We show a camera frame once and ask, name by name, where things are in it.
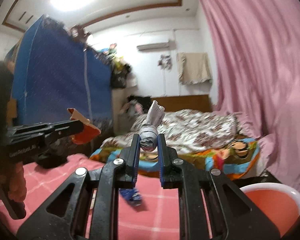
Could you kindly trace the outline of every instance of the person's hand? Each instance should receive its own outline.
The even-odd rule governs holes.
[[[9,174],[6,176],[0,175],[0,184],[7,182],[9,183],[8,198],[16,202],[24,201],[27,189],[22,163],[13,165]]]

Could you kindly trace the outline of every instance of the floral bedsheet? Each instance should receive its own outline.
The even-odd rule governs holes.
[[[138,133],[145,121],[146,114],[139,116],[131,127],[131,132],[106,139],[101,148],[130,146],[133,134]],[[167,112],[158,132],[165,135],[167,146],[175,148],[178,155],[198,153],[222,148],[233,141],[237,134],[237,120],[235,114],[221,116],[184,109]],[[150,155],[157,155],[156,150]]]

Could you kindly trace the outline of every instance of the pink curtain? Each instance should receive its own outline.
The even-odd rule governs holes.
[[[300,191],[299,1],[200,2],[218,64],[217,110],[248,114],[255,134],[268,135],[268,170]]]

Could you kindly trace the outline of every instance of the rolled sock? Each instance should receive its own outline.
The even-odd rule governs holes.
[[[140,128],[140,147],[146,152],[152,152],[157,147],[157,127],[164,118],[164,107],[159,106],[157,101],[153,101],[147,114],[146,123]]]

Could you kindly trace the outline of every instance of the metal screw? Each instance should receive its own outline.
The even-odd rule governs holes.
[[[214,176],[219,176],[221,174],[221,171],[219,169],[214,168],[211,170],[211,174]]]
[[[115,165],[121,165],[123,163],[123,159],[117,158],[113,161]]]
[[[175,165],[181,165],[183,163],[183,160],[180,158],[176,158],[172,161]]]
[[[84,167],[80,167],[75,170],[75,174],[77,174],[79,176],[84,175],[86,172],[87,172],[87,169]]]

